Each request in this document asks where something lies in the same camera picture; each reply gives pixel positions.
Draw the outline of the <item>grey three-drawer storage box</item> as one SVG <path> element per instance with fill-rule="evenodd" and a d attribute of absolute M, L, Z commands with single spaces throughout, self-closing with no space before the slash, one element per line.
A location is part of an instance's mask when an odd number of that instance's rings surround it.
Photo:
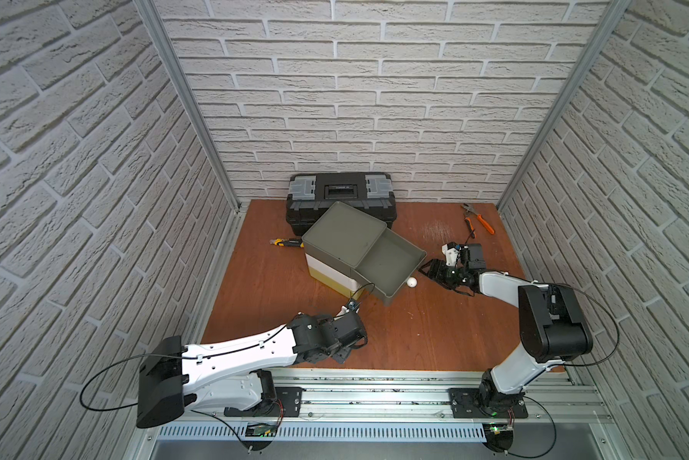
<path fill-rule="evenodd" d="M 334 203 L 302 241 L 307 255 L 367 285 L 386 306 L 392 304 L 427 255 L 382 220 L 343 202 Z"/>

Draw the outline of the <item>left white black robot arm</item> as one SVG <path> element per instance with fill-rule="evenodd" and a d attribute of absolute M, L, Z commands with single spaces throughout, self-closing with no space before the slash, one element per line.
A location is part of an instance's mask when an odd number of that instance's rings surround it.
<path fill-rule="evenodd" d="M 247 411 L 272 402 L 269 370 L 327 358 L 343 363 L 367 344 L 367 330 L 355 310 L 338 315 L 298 314 L 259 335 L 213 344 L 160 342 L 138 370 L 135 425 L 150 429 L 173 422 L 196 407 Z"/>

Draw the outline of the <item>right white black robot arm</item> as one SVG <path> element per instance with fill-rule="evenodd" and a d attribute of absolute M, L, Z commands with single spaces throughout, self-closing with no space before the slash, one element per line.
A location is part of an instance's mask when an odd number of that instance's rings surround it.
<path fill-rule="evenodd" d="M 442 253 L 442 260 L 432 259 L 418 271 L 448 291 L 492 297 L 519 312 L 520 343 L 501 364 L 483 373 L 476 406 L 490 413 L 507 410 L 538 377 L 593 350 L 587 321 L 570 287 L 491 270 L 477 243 L 447 243 Z"/>

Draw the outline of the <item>yellow black utility knife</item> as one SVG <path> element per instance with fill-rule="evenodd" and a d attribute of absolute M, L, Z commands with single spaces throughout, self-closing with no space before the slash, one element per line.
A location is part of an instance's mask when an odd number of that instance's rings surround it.
<path fill-rule="evenodd" d="M 275 239 L 271 244 L 278 247 L 304 247 L 302 239 Z"/>

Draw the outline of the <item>black plastic toolbox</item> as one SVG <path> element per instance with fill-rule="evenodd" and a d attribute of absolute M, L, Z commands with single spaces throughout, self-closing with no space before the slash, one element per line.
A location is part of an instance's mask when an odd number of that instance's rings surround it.
<path fill-rule="evenodd" d="M 335 203 L 344 202 L 382 220 L 397 220 L 391 176 L 383 172 L 320 172 L 297 174 L 289 181 L 286 222 L 302 236 Z"/>

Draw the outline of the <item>orange handled pliers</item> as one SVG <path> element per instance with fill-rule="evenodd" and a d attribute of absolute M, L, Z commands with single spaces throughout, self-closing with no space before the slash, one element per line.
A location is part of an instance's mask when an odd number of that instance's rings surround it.
<path fill-rule="evenodd" d="M 496 231 L 492 227 L 492 225 L 482 216 L 482 214 L 478 213 L 472 205 L 468 203 L 463 203 L 461 204 L 461 208 L 463 209 L 463 220 L 468 230 L 467 240 L 472 240 L 476 238 L 473 220 L 476 220 L 489 235 L 496 234 Z"/>

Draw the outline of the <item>aluminium front rail frame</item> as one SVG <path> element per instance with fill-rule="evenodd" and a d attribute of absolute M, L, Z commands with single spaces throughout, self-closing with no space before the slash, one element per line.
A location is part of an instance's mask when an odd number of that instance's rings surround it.
<path fill-rule="evenodd" d="M 276 369 L 296 387 L 294 416 L 247 446 L 250 418 L 200 409 L 175 423 L 136 431 L 122 459 L 491 459 L 489 420 L 451 395 L 475 387 L 476 372 Z M 506 457 L 627 459 L 630 450 L 599 391 L 564 373 L 528 387 L 528 415 L 514 423 Z"/>

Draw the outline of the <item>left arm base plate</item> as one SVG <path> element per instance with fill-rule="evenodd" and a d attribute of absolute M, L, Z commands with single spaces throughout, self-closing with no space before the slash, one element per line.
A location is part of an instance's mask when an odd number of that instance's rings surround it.
<path fill-rule="evenodd" d="M 227 417 L 279 417 L 297 418 L 300 414 L 304 389 L 298 386 L 277 386 L 275 396 L 264 395 L 262 401 L 247 410 L 226 407 Z"/>

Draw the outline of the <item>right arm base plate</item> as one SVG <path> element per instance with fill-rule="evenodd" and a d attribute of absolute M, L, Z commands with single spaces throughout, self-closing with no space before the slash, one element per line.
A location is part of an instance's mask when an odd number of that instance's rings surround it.
<path fill-rule="evenodd" d="M 528 418 L 524 393 L 505 395 L 479 388 L 450 388 L 450 406 L 455 419 Z"/>

